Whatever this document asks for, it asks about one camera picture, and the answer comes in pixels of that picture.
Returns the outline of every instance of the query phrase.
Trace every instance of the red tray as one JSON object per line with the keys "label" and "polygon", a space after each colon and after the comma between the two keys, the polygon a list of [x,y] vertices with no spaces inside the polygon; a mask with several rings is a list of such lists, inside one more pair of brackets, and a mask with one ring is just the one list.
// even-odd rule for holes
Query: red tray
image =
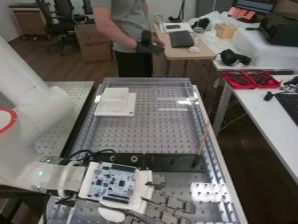
{"label": "red tray", "polygon": [[255,83],[243,71],[222,71],[222,77],[234,89],[254,89]]}
{"label": "red tray", "polygon": [[281,83],[273,78],[273,76],[262,70],[246,70],[245,74],[254,81],[257,88],[275,89],[281,86]]}

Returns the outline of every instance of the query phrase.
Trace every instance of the cardboard box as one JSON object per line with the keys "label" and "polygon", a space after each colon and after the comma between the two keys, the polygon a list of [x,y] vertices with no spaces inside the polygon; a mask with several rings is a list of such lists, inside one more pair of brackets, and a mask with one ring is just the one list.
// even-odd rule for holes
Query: cardboard box
{"label": "cardboard box", "polygon": [[85,62],[112,60],[110,40],[97,31],[94,24],[77,25],[76,35]]}
{"label": "cardboard box", "polygon": [[217,30],[217,36],[221,39],[233,39],[237,27],[225,24],[215,24],[214,29]]}

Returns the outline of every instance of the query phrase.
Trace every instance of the circuit board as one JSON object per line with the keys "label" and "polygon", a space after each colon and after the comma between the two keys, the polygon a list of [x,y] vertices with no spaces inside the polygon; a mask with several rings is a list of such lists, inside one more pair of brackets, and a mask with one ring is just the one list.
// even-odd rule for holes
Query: circuit board
{"label": "circuit board", "polygon": [[88,198],[129,204],[136,184],[136,168],[113,163],[98,163],[93,171]]}

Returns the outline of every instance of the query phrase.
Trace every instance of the floor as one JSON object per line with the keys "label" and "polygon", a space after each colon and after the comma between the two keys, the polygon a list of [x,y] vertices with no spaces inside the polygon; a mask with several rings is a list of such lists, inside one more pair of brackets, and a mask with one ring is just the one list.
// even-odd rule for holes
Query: floor
{"label": "floor", "polygon": [[[45,44],[45,41],[32,40],[13,43],[45,81],[80,80],[100,84],[105,77],[117,76],[114,61],[84,63],[77,49],[68,49],[60,57],[56,49],[45,52]],[[235,104],[227,111],[226,123],[242,113],[242,107]],[[297,224],[297,184],[247,116],[221,131],[218,142],[249,223]],[[13,223],[36,223],[30,214],[23,217]]]}

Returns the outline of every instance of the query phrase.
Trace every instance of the monitor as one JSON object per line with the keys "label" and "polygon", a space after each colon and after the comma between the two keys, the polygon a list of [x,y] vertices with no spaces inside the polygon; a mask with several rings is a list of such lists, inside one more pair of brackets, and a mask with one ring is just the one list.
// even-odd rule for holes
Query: monitor
{"label": "monitor", "polygon": [[273,11],[275,0],[234,0],[233,4],[237,8],[247,9],[262,14]]}

